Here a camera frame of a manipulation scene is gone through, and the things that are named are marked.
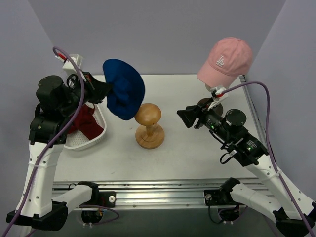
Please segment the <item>blue bucket hat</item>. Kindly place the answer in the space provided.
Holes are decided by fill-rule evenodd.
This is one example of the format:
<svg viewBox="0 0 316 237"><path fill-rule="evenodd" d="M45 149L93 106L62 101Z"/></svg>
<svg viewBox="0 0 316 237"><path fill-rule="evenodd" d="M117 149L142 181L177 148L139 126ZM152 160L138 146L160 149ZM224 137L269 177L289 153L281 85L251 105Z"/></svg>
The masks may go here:
<svg viewBox="0 0 316 237"><path fill-rule="evenodd" d="M145 96L141 75L128 63L108 59L103 63L105 82L112 85L107 95L107 108L121 120L130 120L137 114Z"/></svg>

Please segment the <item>pink baseball cap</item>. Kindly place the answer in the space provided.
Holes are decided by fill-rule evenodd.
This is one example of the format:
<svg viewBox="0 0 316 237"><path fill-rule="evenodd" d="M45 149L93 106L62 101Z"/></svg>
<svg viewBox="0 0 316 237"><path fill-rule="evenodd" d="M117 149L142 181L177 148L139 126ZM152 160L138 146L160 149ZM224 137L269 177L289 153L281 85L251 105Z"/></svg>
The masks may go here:
<svg viewBox="0 0 316 237"><path fill-rule="evenodd" d="M244 40L223 38L211 49L197 78L211 88L221 85L228 89L237 77L248 73L252 57L252 49Z"/></svg>

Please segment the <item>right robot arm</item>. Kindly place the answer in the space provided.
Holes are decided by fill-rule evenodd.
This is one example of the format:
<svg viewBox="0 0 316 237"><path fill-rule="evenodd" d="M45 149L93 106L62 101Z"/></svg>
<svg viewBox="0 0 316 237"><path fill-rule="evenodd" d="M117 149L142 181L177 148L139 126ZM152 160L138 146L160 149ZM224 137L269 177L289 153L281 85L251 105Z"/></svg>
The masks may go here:
<svg viewBox="0 0 316 237"><path fill-rule="evenodd" d="M229 178L220 186L219 198L223 203L244 204L272 220L286 237L304 237L316 222L316 203L274 169L267 148L244 127L246 115L230 109L221 117L205 105L187 106L177 115L187 128L207 127L210 134L221 142L222 150L242 167L252 172L273 194L263 195L248 188L240 180Z"/></svg>

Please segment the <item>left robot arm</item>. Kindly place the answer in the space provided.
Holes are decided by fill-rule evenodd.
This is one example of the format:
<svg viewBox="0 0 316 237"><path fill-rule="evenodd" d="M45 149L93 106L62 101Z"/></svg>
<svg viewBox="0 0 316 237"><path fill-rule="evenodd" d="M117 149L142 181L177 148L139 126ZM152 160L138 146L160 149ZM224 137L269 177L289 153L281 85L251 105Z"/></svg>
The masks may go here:
<svg viewBox="0 0 316 237"><path fill-rule="evenodd" d="M29 226L36 230L58 231L68 214L82 204L94 207L99 203L98 185L81 181L58 197L52 197L55 171L67 134L86 102L99 104L113 85L95 79L90 73L83 80L71 74L64 82L56 75L38 83L39 104L30 124L29 164L24 190L16 209L8 213L9 226Z"/></svg>

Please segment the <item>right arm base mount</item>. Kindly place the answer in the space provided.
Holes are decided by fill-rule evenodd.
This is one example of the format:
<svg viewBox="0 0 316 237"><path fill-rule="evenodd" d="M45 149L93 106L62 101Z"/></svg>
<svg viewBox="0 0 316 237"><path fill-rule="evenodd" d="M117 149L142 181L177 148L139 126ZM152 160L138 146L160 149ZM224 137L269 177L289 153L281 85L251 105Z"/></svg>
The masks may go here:
<svg viewBox="0 0 316 237"><path fill-rule="evenodd" d="M208 208L208 217L213 224L220 225L220 224L230 224L233 225L238 219L241 218L247 206L245 207L244 211L241 211L240 206L243 203L234 201L231 192L233 191L233 187L236 185L241 184L241 182L236 178L229 178L225 181L219 189L215 190L204 190L204 202ZM217 211L218 220L214 220L211 215L211 207L212 206L228 206L232 205L233 207L226 207L220 208Z"/></svg>

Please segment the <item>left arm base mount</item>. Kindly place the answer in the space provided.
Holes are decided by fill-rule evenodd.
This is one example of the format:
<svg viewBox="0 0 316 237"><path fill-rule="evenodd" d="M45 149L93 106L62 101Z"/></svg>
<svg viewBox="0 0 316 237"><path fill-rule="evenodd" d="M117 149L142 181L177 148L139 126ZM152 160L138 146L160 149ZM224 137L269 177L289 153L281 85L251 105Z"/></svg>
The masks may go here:
<svg viewBox="0 0 316 237"><path fill-rule="evenodd" d="M86 185L92 188L91 199L83 203L82 206L87 206L88 208L97 208L96 211L81 212L81 220L84 224L92 227L95 225L112 222L120 217L120 215L115 210L113 210L113 207L115 207L116 204L116 192L100 192L99 186L96 183L88 181L78 182L78 185ZM114 213L116 217L104 219L106 211Z"/></svg>

